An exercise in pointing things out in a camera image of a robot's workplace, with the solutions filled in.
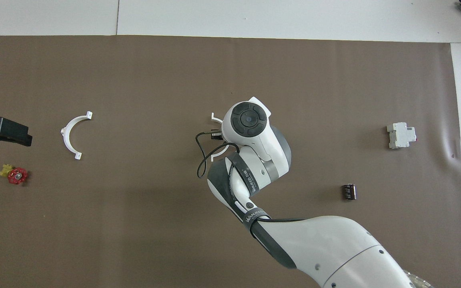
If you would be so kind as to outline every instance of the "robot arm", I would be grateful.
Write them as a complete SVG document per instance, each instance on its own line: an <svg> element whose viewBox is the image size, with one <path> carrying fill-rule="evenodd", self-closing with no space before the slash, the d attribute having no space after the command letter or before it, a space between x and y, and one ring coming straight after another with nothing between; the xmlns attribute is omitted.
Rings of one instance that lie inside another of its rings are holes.
<svg viewBox="0 0 461 288"><path fill-rule="evenodd" d="M322 288L414 288L380 243L351 219L323 216L274 220L250 197L288 172L291 150L255 97L233 105L222 123L239 153L214 162L207 183L274 259L297 268Z"/></svg>

